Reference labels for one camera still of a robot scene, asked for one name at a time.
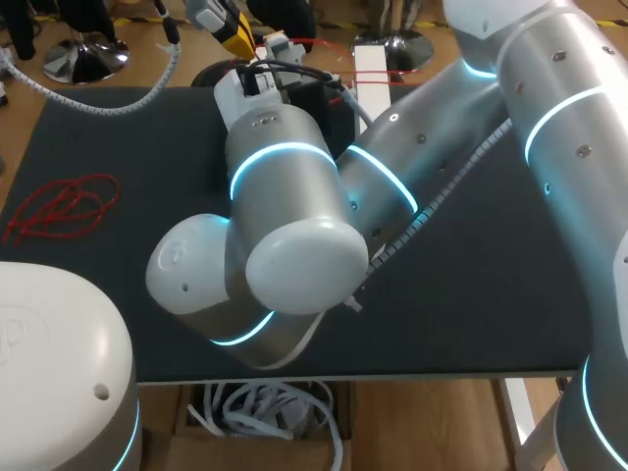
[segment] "glowing blue ring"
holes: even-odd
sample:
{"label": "glowing blue ring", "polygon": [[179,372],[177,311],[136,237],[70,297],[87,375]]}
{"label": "glowing blue ring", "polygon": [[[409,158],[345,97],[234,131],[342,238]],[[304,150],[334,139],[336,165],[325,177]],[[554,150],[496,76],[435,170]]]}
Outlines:
{"label": "glowing blue ring", "polygon": [[264,327],[266,326],[266,324],[268,324],[271,320],[271,318],[275,315],[275,311],[271,311],[264,319],[262,319],[262,322],[260,322],[257,326],[255,326],[253,328],[253,330],[251,332],[249,332],[248,334],[235,339],[235,340],[228,340],[228,341],[218,341],[218,340],[211,340],[212,343],[215,343],[216,345],[219,346],[231,346],[231,345],[237,345],[239,343],[242,343],[244,341],[249,340],[251,337],[255,336],[259,331],[261,331],[262,329],[264,329]]}
{"label": "glowing blue ring", "polygon": [[397,176],[393,172],[391,172],[386,165],[373,157],[366,150],[361,149],[356,145],[349,145],[347,149],[355,152],[358,155],[361,155],[371,164],[373,164],[377,170],[382,172],[382,174],[384,174],[386,178],[389,179],[398,188],[398,190],[405,197],[407,202],[410,203],[410,206],[412,207],[412,214],[416,213],[419,210],[419,205],[416,202],[416,199],[414,199],[414,196],[412,196],[412,193],[410,193],[405,184],[403,184],[403,182],[398,179]]}
{"label": "glowing blue ring", "polygon": [[306,144],[304,142],[282,142],[281,144],[269,145],[268,147],[264,147],[263,149],[258,150],[250,157],[248,157],[235,171],[234,177],[232,178],[232,186],[230,191],[232,201],[234,200],[234,193],[236,191],[237,181],[241,178],[244,171],[255,162],[266,157],[267,155],[272,154],[273,152],[280,152],[282,150],[308,150],[310,152],[314,152],[315,154],[320,155],[321,157],[325,157],[332,163],[334,167],[336,166],[336,162],[334,162],[332,156],[330,156],[330,154],[328,154],[324,150],[316,147],[315,145]]}
{"label": "glowing blue ring", "polygon": [[551,118],[553,118],[556,114],[558,114],[559,112],[564,110],[569,105],[572,105],[576,101],[580,101],[583,98],[587,98],[588,96],[596,95],[598,93],[604,93],[604,92],[606,92],[606,87],[604,85],[596,86],[595,88],[591,88],[589,90],[585,90],[585,91],[581,91],[580,93],[576,93],[575,95],[573,95],[573,96],[567,98],[566,100],[558,103],[556,106],[554,106],[552,109],[550,109],[539,120],[539,122],[532,128],[532,130],[530,131],[530,135],[528,136],[528,140],[526,141],[526,148],[525,148],[525,153],[524,153],[524,155],[526,157],[526,164],[530,165],[530,148],[532,147],[532,142],[534,141],[534,138],[537,136],[539,131],[541,131],[541,128]]}
{"label": "glowing blue ring", "polygon": [[622,468],[628,470],[628,463],[626,463],[626,461],[624,461],[622,457],[619,456],[619,453],[617,453],[617,451],[615,451],[614,448],[611,446],[611,444],[608,442],[608,440],[602,433],[602,430],[600,429],[598,422],[596,422],[596,418],[593,416],[593,412],[591,411],[591,405],[589,404],[589,395],[587,394],[587,367],[588,366],[589,366],[589,358],[587,358],[587,362],[585,363],[585,369],[582,372],[582,397],[584,398],[584,401],[585,401],[585,409],[587,409],[587,415],[589,416],[589,420],[591,421],[593,430],[596,431],[596,434],[598,435],[600,442],[602,442],[602,445],[604,445],[606,450],[610,453],[610,455],[613,458],[615,458],[615,461],[617,461]]}
{"label": "glowing blue ring", "polygon": [[135,415],[135,425],[133,427],[133,433],[131,435],[131,439],[129,440],[129,444],[127,445],[127,449],[125,449],[125,452],[123,453],[122,457],[120,458],[120,461],[118,461],[118,464],[114,467],[114,469],[112,471],[118,471],[120,469],[120,467],[122,466],[122,464],[125,462],[125,459],[127,459],[127,455],[129,454],[129,451],[131,451],[131,447],[133,445],[133,442],[135,440],[135,435],[137,434],[137,428],[139,427],[139,401],[137,402],[137,414]]}
{"label": "glowing blue ring", "polygon": [[493,74],[491,72],[476,71],[470,65],[468,65],[465,61],[462,61],[462,62],[464,62],[464,65],[467,67],[467,70],[476,77],[480,77],[482,79],[496,79],[497,78],[497,74]]}

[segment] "black cable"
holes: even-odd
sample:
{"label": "black cable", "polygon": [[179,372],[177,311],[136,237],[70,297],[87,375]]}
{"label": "black cable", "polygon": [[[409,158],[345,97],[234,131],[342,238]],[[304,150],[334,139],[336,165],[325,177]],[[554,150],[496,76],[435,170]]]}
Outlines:
{"label": "black cable", "polygon": [[279,61],[277,59],[262,59],[261,61],[257,61],[252,64],[251,68],[259,68],[260,66],[268,64],[270,66],[280,66],[286,70],[286,72],[294,72],[296,74],[302,74],[303,76],[311,76],[314,79],[320,80],[322,83],[327,84],[334,88],[337,80],[334,78],[332,74],[329,72],[321,71],[320,69],[315,69],[313,67],[304,66],[302,64],[293,64],[292,62]]}
{"label": "black cable", "polygon": [[[268,65],[271,67],[260,67],[262,65]],[[235,69],[239,75],[243,75],[244,91],[248,95],[259,93],[255,76],[269,72],[290,72],[293,74],[300,74],[302,76],[318,80],[323,85],[334,90],[342,90],[342,82],[340,78],[333,76],[329,72],[321,71],[320,69],[315,69],[313,67],[303,66],[301,64],[278,61],[276,59],[264,59],[248,66],[235,66]]]}
{"label": "black cable", "polygon": [[162,18],[162,27],[168,38],[168,42],[171,44],[179,44],[181,38],[179,37],[179,30],[177,29],[177,22],[168,13],[168,9],[164,5],[162,0],[154,0],[155,8],[159,12],[159,16]]}

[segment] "dark gray mat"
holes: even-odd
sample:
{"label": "dark gray mat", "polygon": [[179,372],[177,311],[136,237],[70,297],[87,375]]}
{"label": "dark gray mat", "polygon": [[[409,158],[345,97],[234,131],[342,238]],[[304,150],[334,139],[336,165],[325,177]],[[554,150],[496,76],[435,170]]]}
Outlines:
{"label": "dark gray mat", "polygon": [[[144,92],[99,88],[72,96],[115,106]],[[353,124],[343,106],[334,120],[330,147],[338,154]],[[168,229],[197,213],[229,215],[224,141],[210,89],[169,89],[148,108],[116,119],[48,104],[0,218],[4,231],[20,203],[52,180],[95,172],[119,179],[122,198],[93,234],[4,244],[0,258],[63,268],[106,292],[131,332],[141,382],[260,376],[161,310],[144,285],[147,260]],[[273,375],[577,368],[589,350],[586,301],[516,149],[511,137],[487,156],[356,294],[364,310],[329,312],[304,353]]]}

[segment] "chair base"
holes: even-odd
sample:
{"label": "chair base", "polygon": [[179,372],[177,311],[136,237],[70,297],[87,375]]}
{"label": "chair base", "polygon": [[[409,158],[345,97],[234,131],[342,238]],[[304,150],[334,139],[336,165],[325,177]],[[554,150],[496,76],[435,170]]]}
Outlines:
{"label": "chair base", "polygon": [[109,78],[129,61],[123,41],[115,43],[99,33],[82,40],[66,39],[50,49],[43,59],[43,73],[61,83],[81,85]]}

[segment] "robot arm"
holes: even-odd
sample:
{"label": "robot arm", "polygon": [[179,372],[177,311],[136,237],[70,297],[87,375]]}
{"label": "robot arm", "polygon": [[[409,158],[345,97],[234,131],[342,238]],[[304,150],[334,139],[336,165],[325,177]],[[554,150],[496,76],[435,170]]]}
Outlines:
{"label": "robot arm", "polygon": [[[370,257],[430,211],[461,156],[509,115],[593,313],[591,356],[557,411],[559,454],[572,471],[628,469],[628,65],[568,0],[473,9],[447,0],[445,10],[462,59],[393,105],[336,164],[315,124],[284,101],[235,121],[233,214],[214,254],[226,295],[180,314],[250,365],[291,361],[319,312],[362,283]],[[173,273],[198,278],[177,264],[168,276],[149,269],[156,299]]]}

